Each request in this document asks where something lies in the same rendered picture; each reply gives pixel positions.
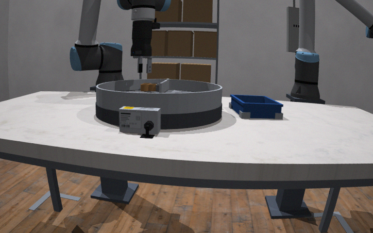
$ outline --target gray electrical box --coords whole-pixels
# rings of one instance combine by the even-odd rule
[[[295,52],[298,49],[300,36],[300,9],[287,7],[287,52]]]
[[[147,121],[153,123],[149,134],[157,135],[161,130],[161,109],[128,106],[119,109],[120,132],[144,134],[144,125]]]

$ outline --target circular gray bin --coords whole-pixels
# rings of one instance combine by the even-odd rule
[[[143,92],[142,83],[159,84],[159,91]],[[96,86],[96,117],[119,126],[122,106],[161,109],[161,129],[184,129],[221,119],[222,87],[188,80],[121,80]]]

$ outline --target blue plastic bin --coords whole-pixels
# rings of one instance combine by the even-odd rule
[[[239,114],[251,113],[250,118],[275,118],[284,106],[266,96],[231,95],[232,109]]]

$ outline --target blue tray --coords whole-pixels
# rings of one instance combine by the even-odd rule
[[[281,108],[283,106],[266,96],[231,95],[230,108],[241,118],[282,119]]]

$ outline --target white tabletop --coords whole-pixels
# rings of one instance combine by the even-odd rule
[[[95,117],[95,93],[37,92],[0,102],[0,152],[164,177],[234,181],[373,179],[373,114],[355,107],[280,101],[284,118],[222,119],[120,133]]]

